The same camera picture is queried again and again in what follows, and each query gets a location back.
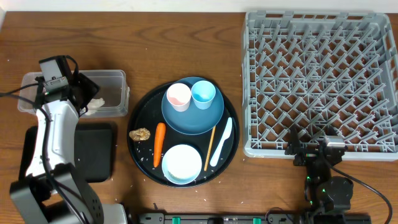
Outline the white napkin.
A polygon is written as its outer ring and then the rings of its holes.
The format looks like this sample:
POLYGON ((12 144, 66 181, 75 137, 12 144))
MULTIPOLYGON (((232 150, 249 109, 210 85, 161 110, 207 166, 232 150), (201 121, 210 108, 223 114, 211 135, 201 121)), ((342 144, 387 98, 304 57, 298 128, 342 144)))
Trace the white napkin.
POLYGON ((85 112, 85 115, 89 116, 95 114, 104 104, 105 101, 103 98, 92 99, 87 105, 88 111, 85 112))

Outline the light blue bowl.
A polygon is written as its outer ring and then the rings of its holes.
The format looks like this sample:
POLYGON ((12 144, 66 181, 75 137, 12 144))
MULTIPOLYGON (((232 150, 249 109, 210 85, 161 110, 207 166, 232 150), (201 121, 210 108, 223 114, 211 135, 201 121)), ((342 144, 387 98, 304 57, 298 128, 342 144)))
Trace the light blue bowl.
POLYGON ((192 146, 179 144, 171 147, 162 159, 164 177, 176 185, 193 182, 200 174, 202 159, 192 146))

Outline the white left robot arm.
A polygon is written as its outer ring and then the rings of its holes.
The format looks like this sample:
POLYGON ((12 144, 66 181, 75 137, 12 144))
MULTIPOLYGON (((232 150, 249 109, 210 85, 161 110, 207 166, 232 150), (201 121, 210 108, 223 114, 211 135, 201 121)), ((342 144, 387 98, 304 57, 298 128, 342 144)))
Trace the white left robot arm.
POLYGON ((25 177, 10 196, 26 223, 127 223, 120 203, 103 204, 75 167, 75 130, 80 111, 99 86, 82 73, 36 78, 34 100, 6 95, 35 108, 35 149, 25 177))

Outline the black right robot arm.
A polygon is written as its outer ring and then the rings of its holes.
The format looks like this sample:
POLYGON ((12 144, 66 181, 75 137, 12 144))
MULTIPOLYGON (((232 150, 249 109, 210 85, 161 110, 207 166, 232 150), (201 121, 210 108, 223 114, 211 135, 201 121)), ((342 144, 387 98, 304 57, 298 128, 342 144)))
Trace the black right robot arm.
POLYGON ((317 148, 302 145, 296 127, 290 127, 286 155, 293 155, 294 166, 304 166, 305 199, 311 207, 298 218, 299 223, 337 223, 351 208, 353 182, 347 177, 332 176, 331 169, 342 161, 346 144, 339 136, 325 136, 317 148))

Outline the orange carrot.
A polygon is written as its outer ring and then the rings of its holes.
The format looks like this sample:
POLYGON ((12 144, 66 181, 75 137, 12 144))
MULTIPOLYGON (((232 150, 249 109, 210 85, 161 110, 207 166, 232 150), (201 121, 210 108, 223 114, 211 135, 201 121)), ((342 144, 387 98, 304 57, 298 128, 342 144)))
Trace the orange carrot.
POLYGON ((153 161, 154 167, 158 167, 160 164, 165 132, 166 132, 166 125, 164 123, 159 123, 155 130, 154 161, 153 161))

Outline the brown walnut-like food scrap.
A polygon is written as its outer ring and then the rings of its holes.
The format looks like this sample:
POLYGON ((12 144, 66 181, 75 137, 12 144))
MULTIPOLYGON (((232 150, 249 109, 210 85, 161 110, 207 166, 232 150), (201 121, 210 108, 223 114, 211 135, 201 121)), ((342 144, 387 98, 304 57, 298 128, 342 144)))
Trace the brown walnut-like food scrap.
POLYGON ((146 128, 139 128, 129 132, 129 137, 133 141, 146 141, 150 138, 150 131, 146 128))

